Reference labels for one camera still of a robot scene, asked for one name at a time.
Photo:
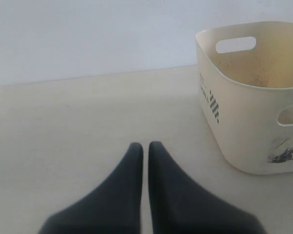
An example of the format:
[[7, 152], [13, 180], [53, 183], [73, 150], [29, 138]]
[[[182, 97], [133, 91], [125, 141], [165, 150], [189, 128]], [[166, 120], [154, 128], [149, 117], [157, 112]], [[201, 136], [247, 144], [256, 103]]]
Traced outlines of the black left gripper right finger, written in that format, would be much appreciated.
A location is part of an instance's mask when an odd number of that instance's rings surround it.
[[149, 145], [148, 191], [155, 234], [247, 234], [248, 215], [190, 178], [159, 141]]

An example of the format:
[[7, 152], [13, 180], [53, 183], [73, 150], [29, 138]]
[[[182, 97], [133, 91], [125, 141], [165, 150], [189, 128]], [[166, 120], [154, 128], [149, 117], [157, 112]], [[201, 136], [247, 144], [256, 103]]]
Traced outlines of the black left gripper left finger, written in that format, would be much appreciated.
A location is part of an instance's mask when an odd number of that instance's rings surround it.
[[129, 145], [113, 172], [92, 192], [51, 215], [41, 234], [139, 234], [143, 148]]

